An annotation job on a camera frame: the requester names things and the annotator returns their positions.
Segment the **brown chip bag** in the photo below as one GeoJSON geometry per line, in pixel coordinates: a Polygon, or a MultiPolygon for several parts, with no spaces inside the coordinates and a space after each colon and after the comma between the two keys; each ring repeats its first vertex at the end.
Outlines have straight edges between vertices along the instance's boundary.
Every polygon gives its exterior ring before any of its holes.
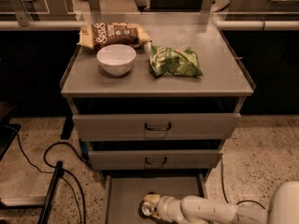
{"type": "Polygon", "coordinates": [[[90,49],[101,49],[111,44],[124,44],[138,47],[149,41],[149,35],[139,24],[98,22],[80,28],[78,44],[90,49]]]}

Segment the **white robotic arm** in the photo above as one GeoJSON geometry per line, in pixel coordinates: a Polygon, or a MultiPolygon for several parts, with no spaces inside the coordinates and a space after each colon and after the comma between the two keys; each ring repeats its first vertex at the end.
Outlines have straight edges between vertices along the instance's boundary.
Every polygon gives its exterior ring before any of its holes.
{"type": "Polygon", "coordinates": [[[299,223],[299,182],[281,186],[273,196],[269,211],[209,201],[197,196],[182,200],[158,194],[146,195],[141,206],[146,216],[178,224],[293,224],[299,223]]]}

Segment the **black cable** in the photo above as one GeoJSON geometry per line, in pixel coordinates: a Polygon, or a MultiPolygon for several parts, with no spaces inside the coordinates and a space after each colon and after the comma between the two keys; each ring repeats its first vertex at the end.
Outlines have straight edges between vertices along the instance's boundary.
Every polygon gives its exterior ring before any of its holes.
{"type": "MultiPolygon", "coordinates": [[[[223,196],[224,196],[225,201],[227,203],[229,203],[228,200],[227,200],[227,197],[226,197],[226,193],[225,193],[224,174],[223,174],[224,172],[223,172],[223,169],[224,169],[223,168],[223,158],[221,158],[221,184],[222,184],[222,192],[223,192],[223,196]]],[[[260,203],[258,203],[256,201],[253,201],[253,200],[243,200],[243,201],[238,202],[237,205],[239,205],[241,203],[256,203],[256,204],[260,205],[262,209],[265,209],[262,204],[260,204],[260,203]]]]}
{"type": "MultiPolygon", "coordinates": [[[[18,132],[18,130],[14,129],[13,127],[7,126],[7,125],[4,126],[4,127],[7,128],[7,129],[12,130],[12,131],[17,135],[18,145],[19,145],[19,148],[20,148],[20,150],[21,150],[21,153],[23,154],[23,156],[26,158],[26,160],[29,162],[30,165],[32,165],[33,167],[35,167],[39,173],[42,173],[42,174],[53,174],[53,172],[42,171],[42,170],[40,170],[35,164],[31,163],[31,161],[29,160],[28,156],[26,155],[26,153],[25,153],[24,150],[22,149],[22,146],[21,146],[21,140],[20,140],[20,136],[19,136],[19,132],[18,132]]],[[[53,147],[58,146],[58,145],[67,145],[68,147],[71,147],[71,148],[73,149],[73,151],[75,152],[76,156],[77,156],[82,162],[84,162],[89,168],[91,168],[91,167],[89,166],[89,163],[87,163],[85,160],[83,160],[83,159],[79,156],[79,154],[76,152],[76,150],[74,149],[74,147],[72,147],[70,144],[68,144],[68,143],[66,143],[66,142],[57,142],[57,143],[51,145],[50,147],[48,147],[48,148],[46,149],[43,158],[44,158],[44,162],[45,162],[49,167],[51,167],[51,168],[55,168],[54,165],[51,165],[51,164],[49,164],[49,163],[47,162],[47,160],[46,160],[47,153],[50,151],[50,149],[52,149],[53,147]]],[[[76,181],[76,183],[77,183],[77,185],[78,185],[78,187],[79,187],[80,194],[81,194],[81,196],[82,196],[83,218],[84,218],[84,220],[83,220],[84,222],[83,222],[83,223],[86,224],[86,204],[85,204],[85,198],[84,198],[84,193],[83,193],[82,186],[79,184],[78,179],[77,179],[71,172],[69,172],[68,170],[65,170],[65,169],[63,169],[63,170],[64,170],[66,173],[68,173],[69,175],[71,175],[71,176],[75,179],[75,181],[76,181]]],[[[78,199],[77,199],[76,193],[75,193],[73,187],[70,185],[70,183],[67,182],[65,178],[63,178],[63,180],[64,180],[64,182],[65,182],[65,183],[72,189],[72,191],[73,191],[73,195],[74,195],[75,202],[76,202],[76,205],[77,205],[77,208],[78,208],[78,212],[79,212],[80,223],[82,223],[82,214],[81,214],[80,209],[79,209],[79,206],[78,206],[78,199]]]]}

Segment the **gray tabletop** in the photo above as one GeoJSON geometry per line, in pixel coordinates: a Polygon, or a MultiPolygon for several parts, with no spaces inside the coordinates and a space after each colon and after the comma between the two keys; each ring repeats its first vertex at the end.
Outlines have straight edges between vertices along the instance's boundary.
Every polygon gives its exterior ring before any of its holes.
{"type": "Polygon", "coordinates": [[[136,50],[134,70],[111,77],[98,70],[96,52],[81,49],[62,88],[64,97],[249,96],[253,90],[212,20],[195,13],[101,15],[97,21],[135,22],[154,45],[194,48],[203,77],[156,77],[143,50],[136,50]]]}

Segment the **drawer handle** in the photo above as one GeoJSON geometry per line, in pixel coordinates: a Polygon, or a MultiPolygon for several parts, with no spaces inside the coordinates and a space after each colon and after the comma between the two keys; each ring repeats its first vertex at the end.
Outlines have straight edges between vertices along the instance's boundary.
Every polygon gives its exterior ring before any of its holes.
{"type": "Polygon", "coordinates": [[[146,164],[148,165],[164,165],[167,162],[167,158],[164,157],[163,161],[148,161],[148,158],[146,158],[146,164]]]}
{"type": "Polygon", "coordinates": [[[148,123],[144,124],[144,127],[148,131],[169,131],[171,129],[171,122],[168,123],[168,126],[166,128],[160,128],[160,127],[149,127],[148,123]]]}

